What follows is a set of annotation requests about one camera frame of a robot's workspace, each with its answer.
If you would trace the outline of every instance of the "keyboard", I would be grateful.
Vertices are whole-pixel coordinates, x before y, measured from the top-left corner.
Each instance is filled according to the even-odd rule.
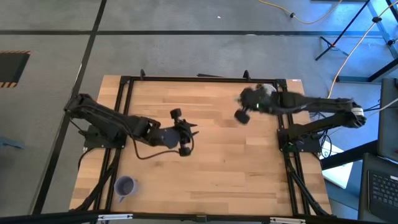
[[[398,177],[369,170],[369,211],[388,222],[398,213]]]

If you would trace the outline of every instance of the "metal bracket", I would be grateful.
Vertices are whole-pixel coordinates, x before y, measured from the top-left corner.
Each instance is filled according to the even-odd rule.
[[[112,140],[110,138],[104,137],[102,132],[94,127],[93,125],[89,125],[87,131],[79,131],[79,134],[85,137],[84,147],[88,149],[91,148],[124,148],[126,144],[126,134],[124,134],[120,130],[113,129],[114,126],[109,127],[109,132],[115,132],[113,136],[115,136]]]
[[[144,80],[144,77],[146,76],[144,69],[141,69],[141,71],[139,72],[139,76],[141,77],[141,80]]]
[[[321,152],[318,134],[306,134],[294,142],[289,139],[288,129],[277,130],[279,150],[282,152]]]
[[[196,222],[199,222],[199,223],[207,222],[207,216],[206,215],[197,215]]]
[[[119,84],[125,85],[125,84],[129,83],[130,78],[131,78],[131,77],[129,77],[129,76],[122,76],[122,77],[120,78]]]
[[[283,224],[305,224],[305,220],[297,219],[297,218],[279,218],[279,217],[271,217],[270,223],[283,223]]]
[[[132,219],[133,214],[98,215],[98,221]]]

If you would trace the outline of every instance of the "black cable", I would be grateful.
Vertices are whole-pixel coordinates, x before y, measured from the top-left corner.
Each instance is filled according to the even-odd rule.
[[[192,141],[192,148],[191,148],[191,153],[192,153],[193,149],[195,148],[195,141],[193,140],[193,137],[191,137],[191,136],[190,136],[190,139],[191,139],[191,141]],[[177,150],[166,150],[166,151],[162,151],[162,152],[155,153],[155,154],[153,154],[153,155],[151,155],[151,156],[141,157],[141,156],[138,154],[138,148],[137,148],[136,140],[132,139],[132,143],[134,144],[134,150],[135,150],[135,152],[136,152],[137,158],[138,158],[138,159],[142,159],[142,160],[144,160],[144,159],[150,159],[150,158],[153,158],[153,157],[155,157],[155,156],[159,156],[159,155],[161,155],[161,154],[165,154],[165,153],[169,153],[169,152],[176,152],[176,153],[180,154]]]
[[[144,160],[144,159],[150,159],[150,158],[153,158],[153,157],[155,157],[155,156],[158,156],[158,155],[161,155],[161,154],[165,154],[165,153],[169,153],[169,152],[176,152],[177,154],[179,154],[179,152],[176,151],[176,150],[166,150],[166,151],[163,151],[163,152],[155,153],[155,154],[153,154],[153,155],[151,155],[151,156],[141,157],[141,156],[138,154],[138,149],[137,149],[136,140],[132,139],[132,143],[134,144],[134,150],[135,150],[135,152],[136,152],[137,158],[138,158],[138,159],[142,159],[142,160]]]
[[[77,163],[77,170],[80,169],[80,163],[81,163],[81,160],[83,159],[83,157],[84,157],[87,153],[89,153],[91,150],[93,150],[93,149],[94,149],[94,148],[89,148],[89,149],[87,149],[87,150],[80,156],[79,162]]]
[[[370,109],[375,108],[375,107],[377,107],[377,106],[380,106],[380,103],[378,103],[378,104],[376,104],[376,105],[374,105],[374,106],[371,106],[371,107],[369,107],[368,109],[364,109],[364,111],[370,110]]]
[[[70,118],[69,121],[77,128],[79,129],[79,131],[83,131],[81,128],[79,128],[79,126],[77,124],[75,124],[75,122],[72,121],[72,119]]]
[[[387,107],[387,108],[398,108],[398,106],[389,106],[389,107]],[[368,112],[368,111],[374,111],[374,110],[379,110],[379,109],[381,109],[381,108],[369,108],[369,109],[366,109],[366,110],[363,110],[364,112]]]
[[[314,210],[317,215],[328,215],[324,209],[320,206],[320,204],[314,199],[311,192],[307,189],[305,184],[301,181],[300,177],[297,175],[296,170],[293,168],[293,165],[290,161],[287,161],[288,172],[291,177],[294,179],[294,182],[297,184],[298,188],[300,189],[301,193],[305,196],[308,200],[310,206]]]
[[[314,112],[313,115],[311,115],[311,118],[315,117],[316,115],[318,115],[318,119],[320,116],[323,118],[326,118],[326,116],[321,112]]]
[[[328,156],[325,156],[325,155],[323,155],[322,154],[322,156],[324,157],[324,158],[327,158],[327,157],[329,157],[330,155],[331,155],[331,139],[330,139],[330,136],[329,135],[325,135],[325,137],[323,138],[323,142],[322,142],[322,147],[323,147],[323,144],[325,143],[325,141],[326,141],[326,138],[328,138],[329,139],[329,143],[330,143],[330,150],[329,150],[329,154],[328,154]]]
[[[98,183],[95,185],[94,189],[90,192],[90,194],[87,196],[87,198],[83,201],[83,203],[72,210],[88,210],[91,204],[94,202],[94,199],[98,195],[100,191],[103,190],[103,187],[105,183],[108,181],[109,177],[111,174],[114,172],[115,169],[115,163],[116,163],[116,156],[113,158],[113,161],[111,165],[109,165],[108,169],[105,171],[104,175],[99,179]]]
[[[321,134],[321,136],[320,136],[320,139],[321,139],[321,146],[323,146],[323,144],[325,143],[325,141],[326,141],[326,135],[328,134],[328,130],[326,130],[326,131],[324,131],[322,134]]]

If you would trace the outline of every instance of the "white object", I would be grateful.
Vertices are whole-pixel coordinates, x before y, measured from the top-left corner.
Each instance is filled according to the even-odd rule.
[[[305,220],[298,218],[270,217],[270,223],[305,224]]]
[[[330,152],[330,143],[328,141],[325,141],[325,143],[322,146],[322,155],[329,155]],[[342,149],[331,145],[331,154],[335,155],[336,153],[341,153],[343,152]],[[347,163],[342,166],[334,167],[331,169],[323,170],[322,174],[323,177],[326,180],[329,180],[330,182],[336,184],[337,186],[341,187],[342,189],[345,189],[347,187],[348,179],[349,179],[349,174],[351,173],[351,169],[353,168],[353,163]]]
[[[264,87],[264,89],[266,90],[267,95],[269,95],[269,96],[271,96],[272,92],[276,91],[275,87],[273,87],[270,84],[262,84],[262,86]]]
[[[132,219],[132,214],[98,215],[98,221]]]

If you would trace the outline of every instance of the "cup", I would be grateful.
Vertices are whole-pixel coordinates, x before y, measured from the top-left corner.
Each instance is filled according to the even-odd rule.
[[[122,176],[115,181],[113,187],[116,195],[119,196],[120,203],[125,197],[137,192],[137,181],[129,176]]]

